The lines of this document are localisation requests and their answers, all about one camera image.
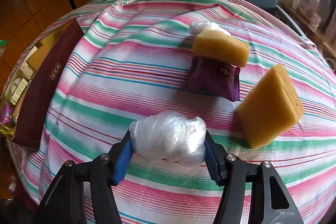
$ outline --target purple snack package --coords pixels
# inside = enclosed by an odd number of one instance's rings
[[[240,68],[206,57],[193,57],[190,78],[182,87],[186,91],[205,92],[239,101]]]
[[[8,122],[11,122],[12,119],[13,119],[12,113],[13,113],[13,109],[11,109],[9,104],[7,102],[5,102],[3,110],[2,110],[1,115],[0,115],[0,123],[3,125],[3,124],[6,124]]]

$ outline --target crumpled plastic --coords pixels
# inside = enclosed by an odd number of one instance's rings
[[[209,30],[216,30],[216,31],[220,31],[224,34],[227,34],[229,36],[231,36],[231,34],[221,28],[217,23],[215,22],[209,22],[209,21],[203,21],[203,22],[192,22],[189,25],[189,33],[195,37],[196,35],[200,34],[204,29],[209,29]]]
[[[198,116],[164,111],[129,126],[133,150],[147,159],[199,166],[205,158],[206,124]]]

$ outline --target metal pin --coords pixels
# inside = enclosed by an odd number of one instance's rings
[[[268,160],[263,161],[262,164],[263,164],[266,168],[270,168],[270,167],[272,166],[272,164],[271,164]]]
[[[101,155],[99,156],[99,158],[100,158],[101,160],[108,160],[108,159],[110,158],[110,156],[109,156],[109,154],[104,153],[104,154],[101,154]]]
[[[65,166],[65,167],[70,167],[70,166],[72,166],[74,164],[74,162],[72,161],[72,160],[67,160],[63,165]]]
[[[237,157],[236,157],[235,155],[233,155],[233,154],[229,154],[229,155],[226,156],[226,158],[227,158],[229,161],[235,161]]]

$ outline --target tablecloth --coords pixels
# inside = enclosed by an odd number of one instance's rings
[[[40,149],[26,153],[21,165],[36,203],[64,161],[90,161],[119,142],[132,121],[175,110],[200,116],[215,142],[241,159],[270,160],[305,224],[320,220],[336,193],[336,78],[311,41],[243,0],[101,1],[70,12],[40,37],[73,18],[85,35],[58,83]],[[249,43],[240,100],[271,66],[285,65],[305,108],[297,125],[251,150],[233,103],[181,90],[193,56],[188,26],[197,21],[214,21]],[[124,223],[212,223],[222,187],[205,165],[186,168],[134,154],[113,192]],[[87,183],[84,194],[88,223],[94,223]],[[247,223],[250,198],[246,184],[241,223]]]

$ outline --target rectangular sponge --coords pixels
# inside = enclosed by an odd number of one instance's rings
[[[242,68],[249,58],[249,45],[220,31],[204,29],[196,36],[192,52]]]
[[[258,149],[295,125],[305,109],[286,68],[278,64],[259,80],[236,112],[250,146]]]

